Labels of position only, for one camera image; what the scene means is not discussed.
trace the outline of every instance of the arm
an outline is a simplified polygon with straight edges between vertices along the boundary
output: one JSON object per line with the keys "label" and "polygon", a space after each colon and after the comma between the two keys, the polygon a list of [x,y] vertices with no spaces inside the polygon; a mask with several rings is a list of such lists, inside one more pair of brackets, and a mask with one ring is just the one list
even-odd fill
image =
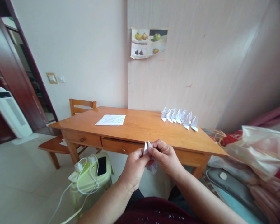
{"label": "arm", "polygon": [[118,181],[109,188],[78,224],[114,223],[124,213],[132,193],[138,189],[146,164],[150,160],[144,149],[129,154]]}
{"label": "arm", "polygon": [[246,223],[236,212],[211,193],[184,169],[172,146],[162,140],[152,143],[148,152],[171,177],[195,215],[204,223]]}

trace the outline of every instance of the white space heater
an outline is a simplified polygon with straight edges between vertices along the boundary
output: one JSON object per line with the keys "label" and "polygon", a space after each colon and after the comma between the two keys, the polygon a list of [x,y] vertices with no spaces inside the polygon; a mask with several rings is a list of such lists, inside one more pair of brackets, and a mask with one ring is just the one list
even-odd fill
{"label": "white space heater", "polygon": [[32,133],[32,129],[12,94],[2,87],[0,87],[0,113],[17,137],[17,139],[12,140],[12,143],[15,145],[22,144],[39,136]]}

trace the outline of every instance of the wrist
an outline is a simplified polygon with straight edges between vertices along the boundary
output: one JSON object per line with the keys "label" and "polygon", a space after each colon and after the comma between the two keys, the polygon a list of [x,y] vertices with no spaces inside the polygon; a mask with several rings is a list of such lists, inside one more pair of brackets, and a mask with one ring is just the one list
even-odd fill
{"label": "wrist", "polygon": [[180,164],[180,166],[176,168],[176,171],[171,179],[173,179],[175,183],[178,183],[187,175],[187,173],[188,171],[186,171],[186,169]]}
{"label": "wrist", "polygon": [[119,178],[115,184],[117,184],[122,189],[122,192],[127,195],[132,195],[134,193],[134,187],[122,178]]}

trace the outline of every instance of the person's right hand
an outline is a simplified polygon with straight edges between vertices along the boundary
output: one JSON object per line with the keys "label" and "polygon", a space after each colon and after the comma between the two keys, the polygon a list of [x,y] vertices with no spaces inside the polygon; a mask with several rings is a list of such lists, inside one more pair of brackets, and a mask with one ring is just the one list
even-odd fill
{"label": "person's right hand", "polygon": [[156,140],[152,143],[153,148],[148,148],[151,154],[160,164],[164,172],[175,179],[184,170],[172,146],[167,145],[162,140]]}

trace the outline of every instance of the phone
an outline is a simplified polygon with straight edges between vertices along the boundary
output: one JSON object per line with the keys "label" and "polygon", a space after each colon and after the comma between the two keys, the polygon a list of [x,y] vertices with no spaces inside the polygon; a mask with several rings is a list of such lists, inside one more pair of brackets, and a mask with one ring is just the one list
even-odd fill
{"label": "phone", "polygon": [[98,159],[99,170],[97,170],[97,176],[103,175],[107,172],[106,157]]}

